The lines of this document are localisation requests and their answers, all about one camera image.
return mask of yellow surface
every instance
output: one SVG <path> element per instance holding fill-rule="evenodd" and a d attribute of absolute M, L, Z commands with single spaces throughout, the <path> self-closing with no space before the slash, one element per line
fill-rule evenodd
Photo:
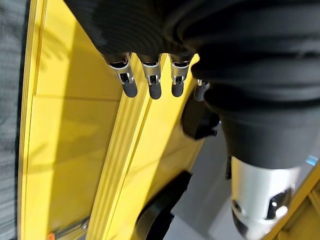
<path fill-rule="evenodd" d="M 19 240 L 44 240 L 49 232 L 90 215 L 121 96 L 119 81 L 63 0 L 31 1 L 21 115 Z"/>
<path fill-rule="evenodd" d="M 163 58 L 159 100 L 149 97 L 140 68 L 134 73 L 138 96 L 127 103 L 121 99 L 87 240 L 130 240 L 144 204 L 182 170 L 191 169 L 202 145 L 184 136 L 180 125 L 196 81 L 189 72 L 183 95 L 173 97 L 170 59 Z"/>
<path fill-rule="evenodd" d="M 317 164 L 294 195 L 288 214 L 264 240 L 319 240 L 319 190 L 320 164 Z"/>

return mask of robotic hand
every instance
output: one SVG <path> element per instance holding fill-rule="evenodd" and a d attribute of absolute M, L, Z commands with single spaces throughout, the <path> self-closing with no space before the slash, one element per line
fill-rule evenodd
<path fill-rule="evenodd" d="M 127 53 L 138 54 L 153 99 L 161 53 L 171 54 L 176 97 L 184 58 L 199 54 L 195 96 L 222 121 L 234 222 L 261 239 L 286 214 L 320 128 L 320 0 L 64 1 L 129 97 L 137 87 Z"/>

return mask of gray carpet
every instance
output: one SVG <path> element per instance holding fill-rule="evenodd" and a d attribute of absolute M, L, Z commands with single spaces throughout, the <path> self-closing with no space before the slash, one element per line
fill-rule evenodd
<path fill-rule="evenodd" d="M 27 0 L 0 0 L 0 240 L 17 238 L 16 142 L 26 5 Z"/>

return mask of black rubber fingertip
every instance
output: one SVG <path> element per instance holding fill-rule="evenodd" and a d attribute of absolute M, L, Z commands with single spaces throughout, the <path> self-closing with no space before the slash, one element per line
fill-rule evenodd
<path fill-rule="evenodd" d="M 133 83 L 125 83 L 122 88 L 127 97 L 134 98 L 137 96 L 138 89 L 135 81 Z"/>
<path fill-rule="evenodd" d="M 184 84 L 183 83 L 182 84 L 177 83 L 176 85 L 172 84 L 171 92 L 174 97 L 176 98 L 180 97 L 184 92 Z"/>
<path fill-rule="evenodd" d="M 149 85 L 149 94 L 152 99 L 159 99 L 161 97 L 161 85 Z"/>
<path fill-rule="evenodd" d="M 198 102 L 202 102 L 204 100 L 205 92 L 207 91 L 207 89 L 207 85 L 197 85 L 194 89 L 194 99 Z"/>

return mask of screw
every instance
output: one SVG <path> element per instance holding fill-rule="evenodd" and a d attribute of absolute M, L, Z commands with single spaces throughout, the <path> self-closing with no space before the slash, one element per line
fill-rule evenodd
<path fill-rule="evenodd" d="M 88 228 L 88 221 L 85 221 L 84 223 L 81 224 L 81 228 L 83 230 L 86 230 Z"/>

